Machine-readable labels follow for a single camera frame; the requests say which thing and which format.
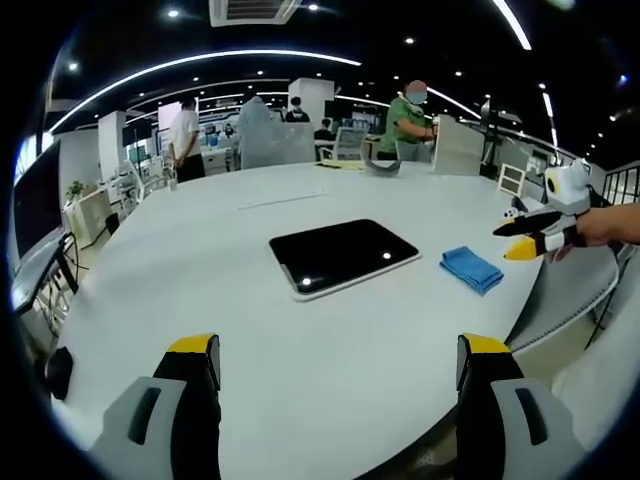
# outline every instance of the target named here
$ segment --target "ceiling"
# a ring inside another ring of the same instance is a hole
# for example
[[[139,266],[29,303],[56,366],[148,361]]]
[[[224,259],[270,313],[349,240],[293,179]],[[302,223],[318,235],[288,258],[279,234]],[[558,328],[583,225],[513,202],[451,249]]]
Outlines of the ceiling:
[[[157,109],[157,100],[138,104],[182,89],[197,86],[194,93],[202,89],[206,97],[246,93],[248,98],[256,91],[286,91],[288,82],[202,85],[293,81],[320,73],[334,80],[342,95],[369,95],[384,103],[391,101],[403,81],[413,79],[424,80],[474,111],[479,111],[485,94],[491,94],[501,108],[522,119],[522,126],[511,127],[510,122],[507,126],[551,141],[538,87],[544,83],[552,99],[560,147],[578,155],[590,152],[589,158],[605,169],[640,158],[639,144],[632,137],[640,127],[640,47],[634,42],[632,20],[638,18],[634,2],[577,0],[571,11],[563,12],[544,0],[507,0],[531,42],[531,51],[522,49],[492,0],[317,0],[313,2],[319,5],[317,11],[309,10],[310,3],[303,0],[286,25],[213,28],[207,0],[95,2],[58,59],[54,99],[83,100],[140,70],[209,52],[285,49],[333,55],[362,65],[280,55],[184,63],[114,88],[70,117],[58,132],[95,123],[96,116],[116,109],[151,112]],[[171,9],[180,14],[170,18]],[[407,37],[415,43],[406,44]],[[70,62],[77,62],[75,71],[70,71]],[[621,75],[627,76],[625,85],[620,85]],[[286,97],[280,99],[284,105]],[[444,109],[470,118],[441,98],[429,97],[427,113]],[[49,113],[45,128],[65,113]]]

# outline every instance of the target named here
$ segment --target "man in white shirt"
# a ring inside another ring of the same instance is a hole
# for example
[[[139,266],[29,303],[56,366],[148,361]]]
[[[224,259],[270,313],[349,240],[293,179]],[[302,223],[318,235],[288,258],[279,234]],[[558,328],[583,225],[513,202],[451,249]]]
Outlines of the man in white shirt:
[[[194,98],[182,102],[182,110],[171,124],[169,159],[176,167],[178,183],[203,178],[204,163],[200,153],[198,114]]]

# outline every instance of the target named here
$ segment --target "tablet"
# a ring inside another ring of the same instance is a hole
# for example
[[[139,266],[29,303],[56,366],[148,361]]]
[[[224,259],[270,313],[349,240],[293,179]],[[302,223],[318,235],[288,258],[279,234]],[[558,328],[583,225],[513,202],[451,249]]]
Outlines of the tablet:
[[[416,247],[367,219],[277,237],[269,245],[300,301],[328,295],[420,257]]]

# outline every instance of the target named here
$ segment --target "robotic hand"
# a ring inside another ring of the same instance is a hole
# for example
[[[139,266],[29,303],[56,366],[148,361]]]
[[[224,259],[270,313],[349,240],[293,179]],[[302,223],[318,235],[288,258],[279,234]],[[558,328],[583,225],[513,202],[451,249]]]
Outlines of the robotic hand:
[[[505,254],[508,260],[532,260],[565,245],[586,247],[576,222],[591,208],[591,165],[574,160],[570,165],[548,168],[544,173],[548,205],[540,210],[508,218],[493,234],[526,235]]]

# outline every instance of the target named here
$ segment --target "potted plant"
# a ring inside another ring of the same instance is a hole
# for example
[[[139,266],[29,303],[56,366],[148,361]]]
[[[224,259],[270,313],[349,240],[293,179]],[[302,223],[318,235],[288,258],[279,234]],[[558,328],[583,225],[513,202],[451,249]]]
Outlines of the potted plant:
[[[82,182],[74,180],[74,182],[69,185],[69,188],[67,188],[67,200],[69,200],[69,202],[75,201],[80,197],[83,190],[84,185],[82,184]]]

